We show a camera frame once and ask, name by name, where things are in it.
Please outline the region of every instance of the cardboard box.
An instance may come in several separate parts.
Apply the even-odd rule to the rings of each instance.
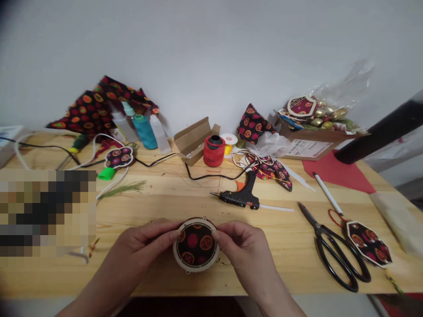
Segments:
[[[220,135],[220,126],[214,125],[211,129],[208,117],[178,132],[174,136],[175,144],[180,152],[178,156],[189,166],[194,165],[203,156],[205,140],[214,134]]]
[[[288,124],[278,116],[281,125],[279,134],[291,141],[291,148],[284,158],[300,159],[304,161],[318,161],[342,142],[364,134],[347,135],[342,131],[325,131],[302,129],[291,131]]]

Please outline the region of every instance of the gold ornament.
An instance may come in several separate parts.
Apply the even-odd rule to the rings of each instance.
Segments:
[[[313,119],[313,120],[310,121],[310,125],[318,127],[319,125],[322,124],[322,122],[323,122],[322,119],[316,118],[316,119]]]
[[[342,120],[343,118],[346,117],[346,115],[348,114],[348,110],[345,108],[340,108],[335,110],[331,115],[330,118],[332,120],[338,121],[338,120]]]
[[[326,103],[326,101],[324,101],[324,100],[319,100],[319,101],[317,102],[317,105],[318,105],[319,107],[323,108],[323,107],[326,107],[327,103]]]
[[[325,130],[332,130],[332,128],[334,127],[333,122],[330,121],[326,121],[325,123],[322,124],[322,128]]]
[[[326,116],[330,115],[335,109],[332,106],[326,106],[323,108],[326,111]]]
[[[314,113],[315,118],[326,118],[326,111],[325,108],[317,108],[316,112]]]

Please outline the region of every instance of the fingernail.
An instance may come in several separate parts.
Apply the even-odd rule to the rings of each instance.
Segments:
[[[175,230],[175,231],[173,231],[171,234],[170,234],[170,236],[169,236],[169,238],[172,240],[172,241],[174,241],[174,240],[176,240],[178,237],[179,237],[179,235],[180,235],[181,233],[179,232],[179,230]]]
[[[213,230],[213,231],[211,232],[211,235],[212,235],[212,237],[213,237],[215,240],[219,240],[219,239],[220,239],[220,234],[219,234],[216,230]]]

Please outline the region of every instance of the wooden table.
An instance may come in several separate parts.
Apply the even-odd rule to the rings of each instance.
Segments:
[[[70,147],[73,139],[54,134],[35,135],[28,143],[61,145]],[[65,157],[60,149],[24,148],[22,154],[32,169],[53,170]],[[91,145],[78,155],[85,162],[92,155]],[[137,157],[150,163],[160,158],[157,150],[137,149]],[[275,181],[256,180],[253,194],[261,204],[294,208],[295,212],[283,212],[260,208],[251,210],[221,202],[209,192],[236,190],[235,181],[222,178],[206,178],[192,181],[179,157],[171,157],[151,168],[136,163],[130,167],[125,182],[146,180],[142,194],[127,193],[104,199],[97,206],[97,236],[100,241],[89,264],[80,258],[64,256],[56,259],[10,258],[3,268],[1,281],[8,298],[34,298],[47,296],[76,296],[93,276],[119,234],[128,227],[143,225],[152,219],[165,217],[185,220],[206,216],[215,224],[231,220],[245,221],[264,230],[276,267],[289,291],[293,294],[347,292],[329,275],[321,263],[314,244],[314,230],[300,212],[296,201],[301,201],[315,218],[335,232],[340,229],[327,214],[331,207],[317,182],[309,177],[300,160],[281,159],[283,164],[297,172],[316,190],[311,191],[293,179],[293,191],[287,192]],[[388,192],[404,199],[375,171],[365,163],[359,168],[378,192]],[[5,169],[21,169],[14,157]],[[97,165],[91,169],[100,172]],[[221,168],[210,168],[198,161],[190,168],[193,177],[218,173],[234,177],[240,169],[223,163]],[[97,180],[97,192],[110,182]],[[330,192],[351,219],[366,224],[377,232],[389,246],[393,264],[390,271],[405,292],[423,292],[423,260],[403,252],[388,229],[376,207],[365,193],[326,183]],[[423,214],[411,203],[407,204],[413,215],[423,223]],[[381,268],[369,267],[372,281],[359,282],[360,293],[395,293]],[[172,252],[160,256],[152,265],[136,289],[135,295],[149,296],[202,296],[245,295],[230,261],[220,254],[220,261],[203,273],[186,275],[173,258]]]

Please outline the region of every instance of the white plastic bottle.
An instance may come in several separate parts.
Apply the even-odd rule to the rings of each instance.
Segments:
[[[123,134],[125,139],[128,142],[136,142],[139,141],[138,134],[131,128],[126,119],[126,115],[116,109],[115,106],[111,102],[109,102],[109,106],[111,109],[111,115],[113,117],[113,122],[119,128],[120,132]]]
[[[159,148],[160,154],[167,154],[172,152],[169,142],[167,141],[166,134],[164,133],[162,124],[155,115],[150,117],[151,128],[153,129],[154,136],[156,137],[157,147]]]

